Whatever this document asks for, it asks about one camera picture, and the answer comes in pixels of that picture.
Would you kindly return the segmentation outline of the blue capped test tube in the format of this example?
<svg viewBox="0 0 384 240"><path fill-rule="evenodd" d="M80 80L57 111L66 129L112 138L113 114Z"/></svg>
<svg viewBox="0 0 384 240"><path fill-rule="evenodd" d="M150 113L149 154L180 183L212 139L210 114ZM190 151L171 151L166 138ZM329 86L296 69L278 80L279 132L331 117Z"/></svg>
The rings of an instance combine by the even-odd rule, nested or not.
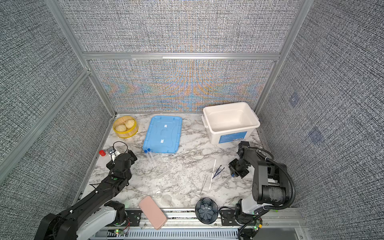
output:
<svg viewBox="0 0 384 240"><path fill-rule="evenodd" d="M153 160L152 160L152 158L151 158L149 152L148 152L147 150L144 150L144 153L145 153L145 156L147 157L147 159L152 163Z"/></svg>
<svg viewBox="0 0 384 240"><path fill-rule="evenodd" d="M156 159L155 159L155 157L154 157L154 155L153 155L153 153L152 153L152 150L151 150L151 149L147 149L147 153L148 153L150 159L151 159L153 162L155 162Z"/></svg>

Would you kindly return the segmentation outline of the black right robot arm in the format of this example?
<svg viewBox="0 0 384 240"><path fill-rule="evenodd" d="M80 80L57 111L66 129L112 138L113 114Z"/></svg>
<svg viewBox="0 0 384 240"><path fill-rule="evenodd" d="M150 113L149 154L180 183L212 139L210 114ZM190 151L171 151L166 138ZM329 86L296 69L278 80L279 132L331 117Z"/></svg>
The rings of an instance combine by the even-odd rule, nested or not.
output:
<svg viewBox="0 0 384 240"><path fill-rule="evenodd" d="M289 208L295 201L296 188L287 166L277 163L272 153L252 147L249 142L239 143L238 159L229 163L232 177L244 178L254 168L252 194L239 200L235 206L235 220L243 225L270 210Z"/></svg>

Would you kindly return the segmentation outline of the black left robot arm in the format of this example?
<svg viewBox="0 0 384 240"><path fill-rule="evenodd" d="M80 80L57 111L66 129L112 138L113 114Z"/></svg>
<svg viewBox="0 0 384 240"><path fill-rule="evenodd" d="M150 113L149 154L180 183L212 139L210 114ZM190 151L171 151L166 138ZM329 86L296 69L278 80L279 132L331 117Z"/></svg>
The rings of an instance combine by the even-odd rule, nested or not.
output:
<svg viewBox="0 0 384 240"><path fill-rule="evenodd" d="M131 166L138 158L127 150L107 163L110 170L98 186L82 200L59 214L48 214L35 235L36 240L87 240L93 235L87 226L98 232L104 224L122 224L126 220L125 205L112 199L132 177Z"/></svg>

